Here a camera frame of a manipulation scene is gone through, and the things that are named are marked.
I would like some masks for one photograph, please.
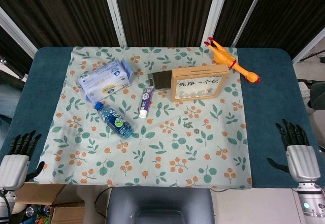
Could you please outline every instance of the dark teal table surface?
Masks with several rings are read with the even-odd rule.
[[[33,171],[43,151],[49,127],[61,93],[72,47],[46,47],[38,50],[28,80],[18,103],[8,136],[0,151],[0,159],[7,154],[10,143],[18,134],[37,130],[43,136],[32,157],[29,171]],[[238,48],[240,64],[259,74],[259,84],[249,84],[242,78],[249,159],[253,187],[297,187],[290,175],[272,168],[267,157],[286,165],[280,135],[275,127],[283,118],[299,124],[314,147],[323,186],[325,166],[317,150],[316,139],[299,91],[289,55],[281,49]]]

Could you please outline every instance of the cardboard box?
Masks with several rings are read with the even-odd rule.
[[[85,203],[75,194],[67,193],[62,184],[25,183],[16,191],[16,203],[50,205],[51,224],[83,224]]]

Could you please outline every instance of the blue bottle cap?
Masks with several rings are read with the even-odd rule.
[[[95,109],[96,110],[99,110],[101,107],[103,107],[104,105],[103,105],[103,103],[101,103],[101,102],[97,102],[96,104],[95,104]]]

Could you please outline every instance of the gray chair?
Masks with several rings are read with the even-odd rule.
[[[106,224],[214,224],[206,188],[115,187]]]

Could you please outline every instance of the water bottle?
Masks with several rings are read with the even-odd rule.
[[[113,108],[97,102],[95,109],[102,120],[122,139],[127,139],[131,136],[133,133],[132,126],[121,115],[117,114]]]

